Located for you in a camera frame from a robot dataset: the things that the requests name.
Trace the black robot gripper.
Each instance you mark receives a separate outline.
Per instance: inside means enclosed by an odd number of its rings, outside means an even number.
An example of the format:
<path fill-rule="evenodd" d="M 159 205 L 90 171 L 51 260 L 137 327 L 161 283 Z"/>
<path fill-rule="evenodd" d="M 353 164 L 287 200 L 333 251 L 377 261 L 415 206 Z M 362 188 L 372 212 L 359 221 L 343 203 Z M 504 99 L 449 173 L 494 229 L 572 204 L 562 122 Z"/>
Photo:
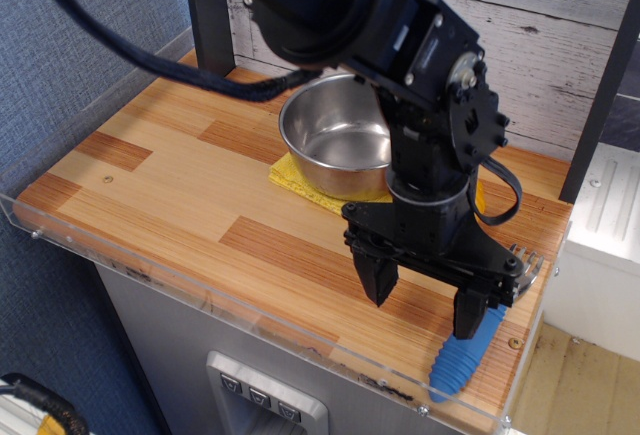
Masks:
<path fill-rule="evenodd" d="M 474 337 L 489 305 L 512 305 L 524 262 L 479 226 L 473 177 L 443 200 L 350 202 L 345 243 L 366 296 L 377 306 L 395 288 L 400 266 L 452 285 L 453 335 Z"/>

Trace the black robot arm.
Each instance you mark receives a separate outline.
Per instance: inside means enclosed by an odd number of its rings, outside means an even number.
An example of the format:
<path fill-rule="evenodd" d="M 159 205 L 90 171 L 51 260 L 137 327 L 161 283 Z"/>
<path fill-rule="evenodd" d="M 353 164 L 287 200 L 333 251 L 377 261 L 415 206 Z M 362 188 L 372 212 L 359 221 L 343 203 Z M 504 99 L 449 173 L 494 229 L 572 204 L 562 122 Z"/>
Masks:
<path fill-rule="evenodd" d="M 474 336 L 486 311 L 511 305 L 522 263 L 485 232 L 508 220 L 476 204 L 509 120 L 486 81 L 478 34 L 443 0 L 253 0 L 268 47 L 306 70 L 341 67 L 370 82 L 390 131 L 388 203 L 342 209 L 366 295 L 383 303 L 400 267 L 456 288 L 454 335 Z"/>

